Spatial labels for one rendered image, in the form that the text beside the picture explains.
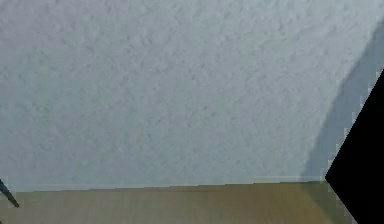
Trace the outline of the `thin dark furniture leg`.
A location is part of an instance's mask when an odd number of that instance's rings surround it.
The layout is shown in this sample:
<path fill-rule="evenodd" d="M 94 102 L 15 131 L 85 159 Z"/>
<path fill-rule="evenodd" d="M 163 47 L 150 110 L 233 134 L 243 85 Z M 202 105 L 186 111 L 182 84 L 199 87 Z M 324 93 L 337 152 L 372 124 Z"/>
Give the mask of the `thin dark furniture leg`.
<path fill-rule="evenodd" d="M 9 191 L 7 186 L 4 184 L 4 182 L 0 179 L 0 192 L 5 195 L 7 200 L 16 208 L 19 208 L 20 205 L 15 199 L 15 197 L 12 195 L 12 193 Z"/>

